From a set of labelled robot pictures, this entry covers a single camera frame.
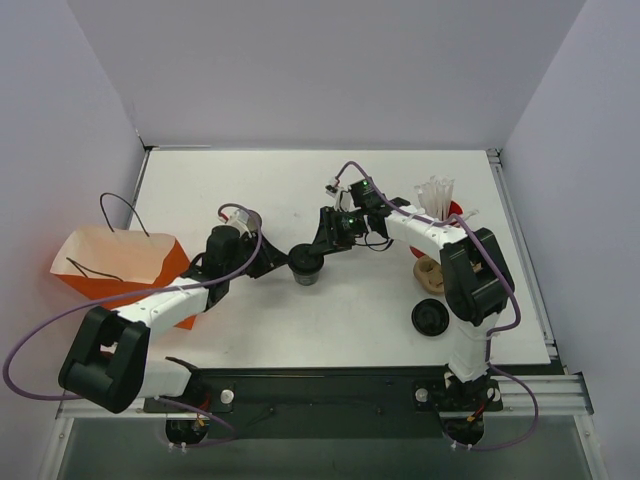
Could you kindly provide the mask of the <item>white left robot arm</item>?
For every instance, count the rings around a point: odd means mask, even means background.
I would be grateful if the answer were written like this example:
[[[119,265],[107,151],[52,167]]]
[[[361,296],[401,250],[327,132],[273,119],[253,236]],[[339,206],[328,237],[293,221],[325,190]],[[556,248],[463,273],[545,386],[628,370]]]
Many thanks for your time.
[[[58,375],[59,385],[112,413],[137,398],[166,396],[179,410],[201,403],[202,384],[182,360],[148,357],[150,344],[181,321],[204,313],[228,293],[232,279],[260,278],[285,265],[287,255],[258,230],[216,226],[203,252],[168,290],[85,314]]]

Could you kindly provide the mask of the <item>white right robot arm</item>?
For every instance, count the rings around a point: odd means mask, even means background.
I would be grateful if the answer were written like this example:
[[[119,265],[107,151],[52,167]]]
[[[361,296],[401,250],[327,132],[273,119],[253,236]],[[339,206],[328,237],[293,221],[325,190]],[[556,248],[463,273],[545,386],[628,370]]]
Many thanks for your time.
[[[508,305],[515,305],[515,285],[495,235],[486,228],[471,230],[460,216],[438,220],[403,198],[389,200],[369,178],[327,192],[336,203],[321,209],[314,240],[289,253],[289,267],[299,283],[314,283],[326,256],[352,249],[375,232],[383,239],[404,242],[438,264],[445,301],[427,299],[414,311],[424,319],[439,312],[454,316],[456,330],[443,394],[464,408],[477,399],[488,378],[492,337]]]

